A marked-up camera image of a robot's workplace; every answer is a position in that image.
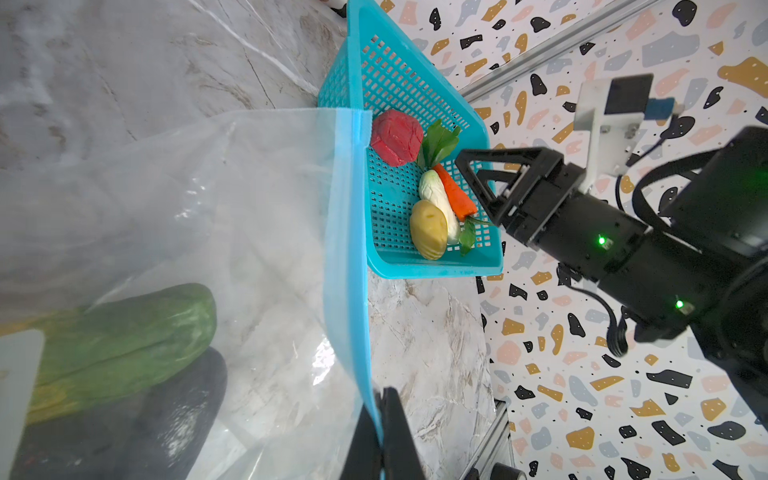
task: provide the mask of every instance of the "plastic bag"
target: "plastic bag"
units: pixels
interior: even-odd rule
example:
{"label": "plastic bag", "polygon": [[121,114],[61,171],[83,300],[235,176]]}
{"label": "plastic bag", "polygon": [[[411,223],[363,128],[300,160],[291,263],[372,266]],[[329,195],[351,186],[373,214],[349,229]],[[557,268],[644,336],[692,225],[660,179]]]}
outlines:
{"label": "plastic bag", "polygon": [[[217,318],[211,348],[159,386],[28,421],[12,478],[337,477],[359,392],[373,402],[370,122],[346,109],[232,112],[88,163],[0,175],[0,335],[79,306],[130,312],[190,283],[210,290]],[[56,435],[112,450],[84,456]]]}

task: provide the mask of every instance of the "yellow potato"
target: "yellow potato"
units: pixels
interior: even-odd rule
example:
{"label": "yellow potato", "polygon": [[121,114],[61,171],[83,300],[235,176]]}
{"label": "yellow potato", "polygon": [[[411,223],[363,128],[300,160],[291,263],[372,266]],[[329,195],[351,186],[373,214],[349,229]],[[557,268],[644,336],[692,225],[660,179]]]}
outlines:
{"label": "yellow potato", "polygon": [[448,222],[445,215],[428,200],[421,200],[411,212],[411,239],[427,260],[437,260],[448,246]]}

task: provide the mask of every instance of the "gray marble tabletop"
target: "gray marble tabletop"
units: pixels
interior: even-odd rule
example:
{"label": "gray marble tabletop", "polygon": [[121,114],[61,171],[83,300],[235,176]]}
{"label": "gray marble tabletop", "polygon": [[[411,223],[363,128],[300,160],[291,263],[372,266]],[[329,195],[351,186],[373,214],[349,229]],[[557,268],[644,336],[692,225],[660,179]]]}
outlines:
{"label": "gray marble tabletop", "polygon": [[[225,111],[314,107],[346,35],[319,0],[8,0],[0,15],[5,170],[87,162]],[[371,273],[369,321],[374,381],[399,390],[428,478],[457,478],[494,417],[474,279]],[[226,429],[211,438],[190,478],[242,452]]]}

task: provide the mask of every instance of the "orange carrot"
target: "orange carrot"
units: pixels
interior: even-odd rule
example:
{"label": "orange carrot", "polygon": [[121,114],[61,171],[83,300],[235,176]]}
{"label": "orange carrot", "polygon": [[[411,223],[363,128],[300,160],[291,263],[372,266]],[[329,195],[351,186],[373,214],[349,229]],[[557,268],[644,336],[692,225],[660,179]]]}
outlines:
{"label": "orange carrot", "polygon": [[445,193],[448,195],[448,202],[451,204],[453,213],[456,214],[459,221],[463,222],[466,217],[478,213],[478,208],[472,203],[472,199],[469,198],[469,195],[467,195],[464,190],[453,181],[441,164],[435,165],[432,169],[437,172],[440,180],[442,180],[442,186],[445,188]]}

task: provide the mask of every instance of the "teal plastic basket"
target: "teal plastic basket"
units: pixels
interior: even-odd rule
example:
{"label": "teal plastic basket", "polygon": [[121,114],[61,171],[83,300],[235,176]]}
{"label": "teal plastic basket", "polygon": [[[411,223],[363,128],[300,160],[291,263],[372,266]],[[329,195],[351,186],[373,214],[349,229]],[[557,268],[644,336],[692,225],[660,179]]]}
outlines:
{"label": "teal plastic basket", "polygon": [[[453,161],[462,149],[489,148],[480,117],[376,3],[350,0],[347,25],[347,39],[320,90],[318,106],[365,108],[374,117],[395,108],[418,119],[425,131],[438,118],[448,128],[461,127],[458,147],[443,166],[479,207]],[[366,163],[366,251],[374,272],[391,279],[502,272],[496,227],[476,227],[475,248],[464,257],[455,245],[439,260],[423,258],[413,246],[409,226],[422,172],[414,163],[390,167],[370,147]],[[482,209],[478,217],[488,219]]]}

